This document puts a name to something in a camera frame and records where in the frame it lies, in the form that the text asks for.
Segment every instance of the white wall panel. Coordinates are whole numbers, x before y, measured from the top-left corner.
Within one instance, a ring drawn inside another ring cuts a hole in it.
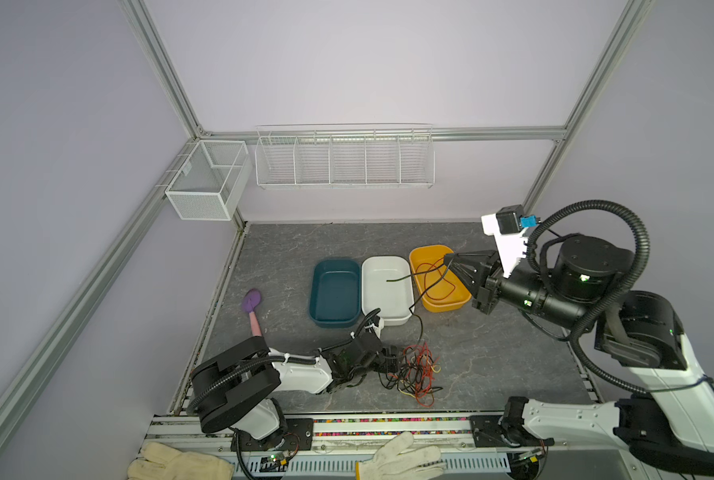
[[[519,204],[552,147],[551,140],[435,144],[431,188],[264,190],[251,176],[239,209],[250,221],[479,219]]]
[[[116,2],[0,1],[0,395],[185,140]]]
[[[0,457],[0,480],[128,477],[152,416],[168,410],[233,232],[165,205]]]
[[[714,378],[714,0],[658,2],[539,203],[548,216],[589,198],[629,206],[652,249],[635,287],[665,296]],[[553,227],[633,249],[626,225],[582,212]],[[586,351],[636,382],[617,362]],[[608,399],[625,392],[602,382]]]
[[[207,130],[564,124],[625,0],[150,0]]]

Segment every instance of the silicone spatula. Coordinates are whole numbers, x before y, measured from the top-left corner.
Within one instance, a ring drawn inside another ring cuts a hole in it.
[[[256,319],[256,312],[254,312],[259,303],[261,303],[261,292],[255,288],[248,290],[248,293],[245,294],[245,298],[243,298],[243,310],[250,315],[250,331],[255,336],[263,336],[261,335],[259,321]]]

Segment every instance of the metal mounting plate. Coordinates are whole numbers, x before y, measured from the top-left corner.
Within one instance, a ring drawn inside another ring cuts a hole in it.
[[[286,436],[282,446],[275,450],[295,450],[295,443],[298,441],[299,451],[312,449],[312,436],[314,429],[314,420],[312,418],[286,418],[288,423],[288,432],[298,436]],[[243,452],[266,452],[266,448],[256,441],[256,438],[250,436],[248,432],[241,432],[239,441],[242,442]],[[232,452],[235,451],[234,442],[232,442]]]
[[[475,447],[504,447],[508,446],[501,440],[501,426],[498,424],[499,415],[473,415],[469,417],[471,436],[475,439]],[[545,446],[553,446],[554,440],[544,440]],[[526,438],[522,447],[540,447],[538,438]]]

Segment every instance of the white work glove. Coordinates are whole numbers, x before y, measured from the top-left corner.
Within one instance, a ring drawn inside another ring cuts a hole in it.
[[[413,445],[413,435],[402,432],[379,448],[373,459],[357,463],[357,480],[428,480],[442,475],[439,447],[428,446],[412,452],[400,452]]]
[[[161,443],[150,442],[141,453],[146,460],[133,460],[130,480],[229,480],[234,474],[234,467],[221,458],[180,452]]]

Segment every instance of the wire shelf rack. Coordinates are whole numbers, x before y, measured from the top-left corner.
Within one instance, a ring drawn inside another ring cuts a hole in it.
[[[260,187],[428,188],[435,183],[430,125],[331,125],[307,135],[290,130],[302,127],[259,127]]]
[[[199,140],[165,194],[182,220],[232,220],[252,169],[244,141]]]

